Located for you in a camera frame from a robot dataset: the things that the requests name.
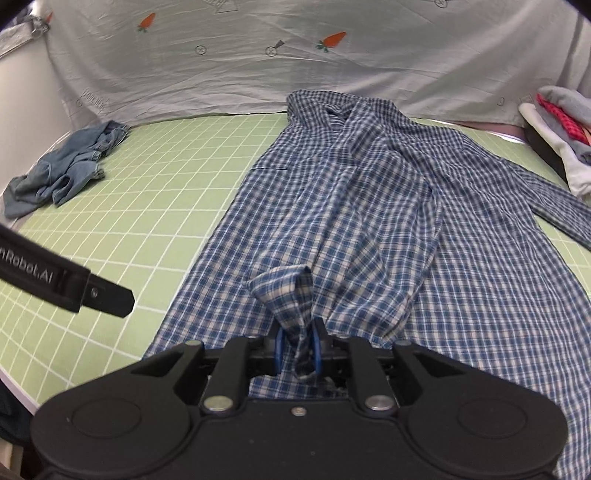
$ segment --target blue checkered shirt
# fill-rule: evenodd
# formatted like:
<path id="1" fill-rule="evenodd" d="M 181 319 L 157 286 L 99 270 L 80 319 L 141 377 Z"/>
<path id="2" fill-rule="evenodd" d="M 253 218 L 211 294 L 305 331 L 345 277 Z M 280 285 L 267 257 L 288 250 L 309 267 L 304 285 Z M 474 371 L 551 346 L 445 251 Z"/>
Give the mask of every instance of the blue checkered shirt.
<path id="1" fill-rule="evenodd" d="M 314 316 L 374 346 L 409 339 L 555 401 L 570 428 L 557 474 L 588 475 L 591 304 L 534 214 L 591 249 L 591 209 L 386 100 L 300 91 L 288 117 L 146 355 L 264 335 L 276 318 L 293 348 L 251 394 L 331 396 L 306 375 Z"/>

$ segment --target red fabric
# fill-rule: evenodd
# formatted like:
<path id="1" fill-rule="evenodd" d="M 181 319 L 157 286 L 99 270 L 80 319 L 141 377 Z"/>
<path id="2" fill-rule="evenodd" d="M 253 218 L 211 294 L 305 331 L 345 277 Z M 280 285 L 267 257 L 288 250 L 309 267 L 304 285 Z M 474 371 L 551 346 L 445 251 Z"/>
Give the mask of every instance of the red fabric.
<path id="1" fill-rule="evenodd" d="M 539 93 L 535 98 L 538 100 L 538 103 L 541 106 L 543 106 L 546 110 L 548 110 L 549 113 L 558 119 L 560 125 L 562 125 L 570 138 L 573 140 L 578 140 L 585 145 L 589 145 L 589 140 L 587 140 L 587 136 L 585 135 L 583 128 L 575 120 L 564 113 L 564 110 L 562 110 L 559 106 L 547 101 Z"/>

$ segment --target shirt sleeve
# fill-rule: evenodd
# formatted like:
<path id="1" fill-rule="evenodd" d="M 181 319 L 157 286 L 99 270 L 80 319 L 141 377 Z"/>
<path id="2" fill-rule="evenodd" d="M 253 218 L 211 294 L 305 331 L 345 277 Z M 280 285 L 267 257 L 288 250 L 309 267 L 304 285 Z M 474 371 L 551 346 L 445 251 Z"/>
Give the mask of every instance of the shirt sleeve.
<path id="1" fill-rule="evenodd" d="M 512 164 L 533 213 L 591 251 L 591 207 L 570 192 L 525 168 Z"/>

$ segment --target denim cloth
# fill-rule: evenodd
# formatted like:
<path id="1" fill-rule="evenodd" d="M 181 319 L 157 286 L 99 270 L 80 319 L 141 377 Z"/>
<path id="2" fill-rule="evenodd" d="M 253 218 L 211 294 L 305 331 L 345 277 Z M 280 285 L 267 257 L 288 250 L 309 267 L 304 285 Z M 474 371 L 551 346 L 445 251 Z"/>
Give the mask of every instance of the denim cloth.
<path id="1" fill-rule="evenodd" d="M 4 215 L 18 218 L 53 202 L 60 206 L 91 180 L 104 178 L 98 161 L 127 136 L 114 121 L 74 132 L 63 147 L 43 155 L 27 175 L 13 178 L 4 191 Z"/>
<path id="2" fill-rule="evenodd" d="M 339 393 L 309 375 L 313 317 L 373 346 L 412 340 L 555 401 L 570 429 L 557 473 L 583 479 L 591 303 L 534 215 L 591 248 L 591 209 L 387 100 L 299 91 L 288 118 L 146 355 L 191 338 L 219 348 L 276 318 L 284 373 L 254 379 L 251 394 L 301 398 Z"/>

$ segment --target white cloth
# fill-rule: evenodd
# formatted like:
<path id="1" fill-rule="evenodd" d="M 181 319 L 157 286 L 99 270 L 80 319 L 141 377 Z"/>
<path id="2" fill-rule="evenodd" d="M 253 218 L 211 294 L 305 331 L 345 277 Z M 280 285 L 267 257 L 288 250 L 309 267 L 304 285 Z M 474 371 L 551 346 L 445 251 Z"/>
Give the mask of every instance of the white cloth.
<path id="1" fill-rule="evenodd" d="M 579 89 L 591 55 L 591 24 L 560 0 L 38 1 L 75 129 L 278 112 L 298 89 L 520 125 L 539 87 Z"/>
<path id="2" fill-rule="evenodd" d="M 573 195 L 583 200 L 589 200 L 591 197 L 591 166 L 582 163 L 577 158 L 568 143 L 555 134 L 544 122 L 533 103 L 522 103 L 519 106 L 519 112 L 562 159 L 566 179 Z"/>

